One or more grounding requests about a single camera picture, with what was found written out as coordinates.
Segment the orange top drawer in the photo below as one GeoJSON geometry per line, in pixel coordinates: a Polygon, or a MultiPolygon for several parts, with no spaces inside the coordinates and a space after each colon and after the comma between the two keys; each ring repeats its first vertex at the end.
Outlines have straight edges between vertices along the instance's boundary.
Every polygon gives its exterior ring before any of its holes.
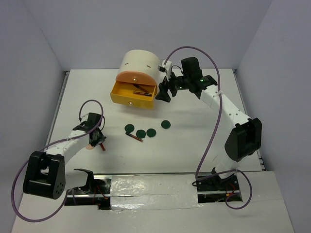
{"type": "Polygon", "coordinates": [[[150,75],[138,71],[123,71],[116,76],[116,81],[156,86],[157,83],[150,75]]]}

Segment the yellow drawer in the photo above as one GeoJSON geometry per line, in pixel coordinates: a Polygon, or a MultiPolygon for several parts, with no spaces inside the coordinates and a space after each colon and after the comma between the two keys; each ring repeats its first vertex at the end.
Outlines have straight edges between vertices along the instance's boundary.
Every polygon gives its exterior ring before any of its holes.
{"type": "Polygon", "coordinates": [[[142,84],[139,84],[139,86],[147,90],[151,96],[135,94],[134,92],[143,93],[143,91],[135,87],[132,83],[116,81],[110,93],[110,97],[114,103],[130,107],[153,109],[157,86],[142,84]]]}

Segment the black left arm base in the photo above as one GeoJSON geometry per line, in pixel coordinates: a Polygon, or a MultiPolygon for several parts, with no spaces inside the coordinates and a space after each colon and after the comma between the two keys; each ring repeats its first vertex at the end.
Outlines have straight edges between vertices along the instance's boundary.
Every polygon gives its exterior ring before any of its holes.
{"type": "Polygon", "coordinates": [[[77,168],[66,173],[68,190],[66,206],[96,206],[99,210],[111,210],[111,179],[95,178],[87,169],[77,168]]]}

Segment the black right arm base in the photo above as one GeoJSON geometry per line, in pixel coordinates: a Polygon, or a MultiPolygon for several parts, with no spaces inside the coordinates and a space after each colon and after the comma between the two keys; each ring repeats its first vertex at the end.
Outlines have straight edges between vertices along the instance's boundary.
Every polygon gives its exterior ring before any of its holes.
{"type": "Polygon", "coordinates": [[[194,181],[192,186],[196,187],[199,203],[225,202],[225,199],[234,193],[236,195],[230,197],[228,202],[242,201],[238,179],[235,174],[225,179],[215,176],[201,181],[194,181]]]}

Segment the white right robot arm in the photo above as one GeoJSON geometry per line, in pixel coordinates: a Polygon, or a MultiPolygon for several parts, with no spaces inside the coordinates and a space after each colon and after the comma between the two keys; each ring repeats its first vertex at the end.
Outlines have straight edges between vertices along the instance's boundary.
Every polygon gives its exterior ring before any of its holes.
{"type": "Polygon", "coordinates": [[[224,189],[230,177],[239,167],[243,158],[252,155],[261,147],[262,122],[243,113],[222,91],[220,83],[210,75],[203,75],[195,57],[181,61],[182,74],[176,76],[172,63],[163,61],[158,69],[163,77],[159,84],[157,100],[170,102],[178,91],[188,90],[218,114],[216,126],[223,121],[228,127],[228,138],[224,151],[216,155],[219,160],[212,169],[212,186],[224,189]]]}

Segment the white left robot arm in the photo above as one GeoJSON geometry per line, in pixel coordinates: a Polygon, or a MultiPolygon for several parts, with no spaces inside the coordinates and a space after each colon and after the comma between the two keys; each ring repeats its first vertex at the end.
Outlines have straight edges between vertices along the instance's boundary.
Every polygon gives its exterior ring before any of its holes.
{"type": "Polygon", "coordinates": [[[99,126],[101,115],[89,113],[86,120],[72,129],[69,140],[46,151],[30,155],[23,192],[30,195],[58,199],[64,191],[78,187],[83,193],[95,189],[94,173],[84,168],[65,171],[66,163],[80,150],[95,147],[105,141],[99,126]]]}

